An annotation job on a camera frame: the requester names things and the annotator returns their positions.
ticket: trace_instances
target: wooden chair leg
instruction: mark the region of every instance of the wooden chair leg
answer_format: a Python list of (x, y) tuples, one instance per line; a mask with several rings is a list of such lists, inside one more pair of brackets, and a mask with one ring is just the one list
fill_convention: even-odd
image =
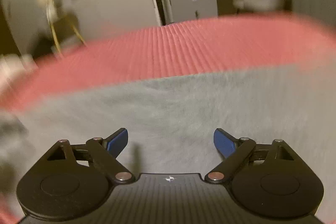
[(57, 36), (56, 36), (54, 24), (52, 22), (50, 22), (49, 24), (50, 24), (52, 38), (54, 39), (56, 49), (57, 49), (58, 53), (61, 55), (61, 57), (63, 57), (62, 52), (61, 52), (61, 47), (59, 45), (59, 42), (58, 42), (58, 39), (57, 39)]
[(81, 34), (79, 33), (79, 31), (77, 30), (77, 28), (75, 27), (75, 25), (72, 23), (72, 21), (66, 17), (69, 25), (71, 26), (73, 32), (75, 33), (75, 35), (79, 38), (79, 40), (86, 46), (86, 42), (85, 40), (83, 39), (83, 37), (81, 36)]

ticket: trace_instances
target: red mat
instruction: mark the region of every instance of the red mat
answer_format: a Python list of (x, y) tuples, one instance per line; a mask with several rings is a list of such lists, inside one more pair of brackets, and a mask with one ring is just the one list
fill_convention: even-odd
[(188, 21), (91, 42), (44, 58), (1, 106), (23, 110), (45, 96), (135, 80), (305, 62), (334, 49), (336, 35), (289, 15)]

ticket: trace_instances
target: gray mini fridge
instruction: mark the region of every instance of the gray mini fridge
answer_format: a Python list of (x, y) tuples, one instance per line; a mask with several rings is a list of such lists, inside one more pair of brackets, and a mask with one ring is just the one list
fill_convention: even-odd
[(169, 0), (173, 22), (217, 17), (217, 0)]

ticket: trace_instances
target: metal screw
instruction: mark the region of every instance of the metal screw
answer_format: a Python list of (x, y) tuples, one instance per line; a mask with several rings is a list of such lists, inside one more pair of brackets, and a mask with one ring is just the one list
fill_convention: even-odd
[(120, 172), (115, 175), (117, 180), (125, 181), (132, 178), (132, 174), (128, 172)]
[(222, 180), (224, 178), (224, 174), (222, 174), (221, 172), (211, 172), (208, 174), (208, 178), (215, 181)]

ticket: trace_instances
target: drone logo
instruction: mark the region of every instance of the drone logo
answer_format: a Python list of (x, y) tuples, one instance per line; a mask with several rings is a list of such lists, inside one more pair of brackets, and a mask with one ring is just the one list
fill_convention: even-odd
[(169, 177), (166, 177), (165, 180), (168, 182), (172, 182), (173, 180), (175, 180), (175, 178), (172, 176), (169, 176)]

